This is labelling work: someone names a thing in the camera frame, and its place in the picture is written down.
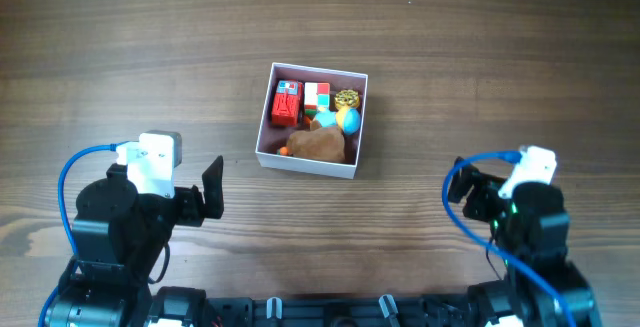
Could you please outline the white box pink interior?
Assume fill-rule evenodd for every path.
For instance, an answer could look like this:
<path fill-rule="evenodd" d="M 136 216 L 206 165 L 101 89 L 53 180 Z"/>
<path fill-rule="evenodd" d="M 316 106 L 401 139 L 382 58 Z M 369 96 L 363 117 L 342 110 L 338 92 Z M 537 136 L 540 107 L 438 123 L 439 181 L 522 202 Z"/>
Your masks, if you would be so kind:
<path fill-rule="evenodd" d="M 276 150 L 279 147 L 283 147 L 289 135 L 295 131 L 295 128 L 278 127 L 271 123 L 272 101 L 277 83 L 280 80 L 328 82 L 335 90 L 356 90 L 359 93 L 361 97 L 361 105 L 359 107 L 361 124 L 357 133 L 345 138 L 345 163 L 329 163 L 276 154 Z M 353 179 L 358 167 L 362 145 L 367 107 L 367 89 L 368 75 L 364 73 L 273 62 L 255 147 L 255 153 L 260 165 L 267 168 Z"/>

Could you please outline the red toy truck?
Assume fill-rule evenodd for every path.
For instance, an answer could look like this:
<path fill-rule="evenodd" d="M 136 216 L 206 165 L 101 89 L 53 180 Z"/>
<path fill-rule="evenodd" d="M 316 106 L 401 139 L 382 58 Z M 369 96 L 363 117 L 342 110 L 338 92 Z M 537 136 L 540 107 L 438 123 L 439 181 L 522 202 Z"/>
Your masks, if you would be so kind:
<path fill-rule="evenodd" d="M 297 127 L 301 121 L 304 84 L 296 80 L 280 80 L 271 108 L 271 122 L 276 126 Z"/>

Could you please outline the brown plush capybara toy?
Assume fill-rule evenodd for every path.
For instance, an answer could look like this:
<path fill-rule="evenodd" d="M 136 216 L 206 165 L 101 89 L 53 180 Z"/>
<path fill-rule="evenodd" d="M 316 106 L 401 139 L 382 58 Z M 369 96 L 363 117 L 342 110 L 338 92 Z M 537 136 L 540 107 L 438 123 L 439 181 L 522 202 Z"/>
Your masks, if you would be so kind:
<path fill-rule="evenodd" d="M 314 121 L 310 130 L 292 133 L 286 144 L 276 153 L 321 162 L 344 163 L 345 138 L 337 125 L 322 127 Z"/>

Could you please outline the yellow duck toy blue hat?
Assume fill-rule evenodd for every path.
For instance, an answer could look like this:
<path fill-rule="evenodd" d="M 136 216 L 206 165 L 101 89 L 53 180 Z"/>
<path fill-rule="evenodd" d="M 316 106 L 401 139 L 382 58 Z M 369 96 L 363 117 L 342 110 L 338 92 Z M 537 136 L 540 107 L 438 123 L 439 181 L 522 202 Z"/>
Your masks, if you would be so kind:
<path fill-rule="evenodd" d="M 338 126 L 345 135 L 353 135 L 359 131 L 362 118 L 356 108 L 345 106 L 337 112 L 319 112 L 313 121 L 321 128 Z"/>

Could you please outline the small colourful puzzle cube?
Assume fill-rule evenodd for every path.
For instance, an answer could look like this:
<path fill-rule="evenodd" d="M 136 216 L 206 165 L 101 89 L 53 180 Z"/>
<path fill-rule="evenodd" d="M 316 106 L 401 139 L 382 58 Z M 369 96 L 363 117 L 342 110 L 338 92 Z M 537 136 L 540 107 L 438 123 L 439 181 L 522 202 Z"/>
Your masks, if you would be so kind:
<path fill-rule="evenodd" d="M 304 113 L 314 118 L 319 112 L 330 109 L 330 88 L 326 82 L 306 82 L 304 84 Z"/>

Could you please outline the yellow toy wheel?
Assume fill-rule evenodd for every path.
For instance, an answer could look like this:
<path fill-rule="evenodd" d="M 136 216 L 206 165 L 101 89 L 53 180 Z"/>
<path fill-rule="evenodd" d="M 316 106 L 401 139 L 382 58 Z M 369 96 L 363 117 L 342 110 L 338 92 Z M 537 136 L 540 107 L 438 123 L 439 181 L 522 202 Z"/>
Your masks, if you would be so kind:
<path fill-rule="evenodd" d="M 344 107 L 357 109 L 361 104 L 361 98 L 356 90 L 341 90 L 334 96 L 334 104 L 337 110 Z"/>

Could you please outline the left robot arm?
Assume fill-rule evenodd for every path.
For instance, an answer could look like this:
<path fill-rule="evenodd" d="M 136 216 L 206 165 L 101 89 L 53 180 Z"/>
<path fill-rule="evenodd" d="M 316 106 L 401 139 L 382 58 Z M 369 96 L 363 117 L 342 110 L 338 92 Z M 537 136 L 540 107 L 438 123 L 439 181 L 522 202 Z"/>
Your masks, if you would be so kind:
<path fill-rule="evenodd" d="M 151 271 L 170 255 L 175 226 L 199 227 L 224 211 L 224 160 L 203 172 L 201 187 L 177 187 L 171 197 L 141 193 L 127 167 L 112 164 L 76 198 L 70 221 L 73 256 L 48 297 L 41 326 L 142 326 L 152 305 Z"/>

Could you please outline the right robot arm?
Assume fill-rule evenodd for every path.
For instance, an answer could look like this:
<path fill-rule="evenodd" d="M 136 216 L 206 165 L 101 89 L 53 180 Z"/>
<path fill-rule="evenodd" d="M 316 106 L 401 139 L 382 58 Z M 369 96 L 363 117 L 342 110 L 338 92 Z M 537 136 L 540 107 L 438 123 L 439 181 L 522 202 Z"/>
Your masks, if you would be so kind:
<path fill-rule="evenodd" d="M 478 326 L 599 326 L 595 294 L 568 259 L 570 217 L 553 186 L 556 155 L 519 151 L 459 157 L 445 176 L 443 207 L 453 224 L 506 269 L 469 288 Z"/>

